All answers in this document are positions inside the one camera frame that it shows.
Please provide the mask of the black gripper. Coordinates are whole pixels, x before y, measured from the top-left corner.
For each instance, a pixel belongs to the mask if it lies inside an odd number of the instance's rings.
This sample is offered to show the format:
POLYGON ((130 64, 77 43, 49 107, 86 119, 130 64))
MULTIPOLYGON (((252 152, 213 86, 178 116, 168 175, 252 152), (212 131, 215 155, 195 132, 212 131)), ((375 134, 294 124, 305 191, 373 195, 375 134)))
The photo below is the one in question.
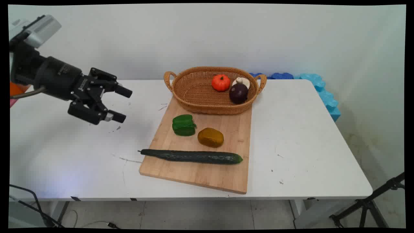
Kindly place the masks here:
POLYGON ((32 92, 11 94, 11 99, 30 97, 44 93, 65 101, 71 100, 68 114, 98 125, 101 121, 123 123, 126 115, 113 110, 98 110, 89 106, 103 106, 102 95, 115 92, 130 98, 133 92, 123 87, 115 75, 91 68, 85 75, 74 67, 54 57, 43 57, 33 46, 24 41, 9 44, 12 55, 11 82, 31 85, 32 92))

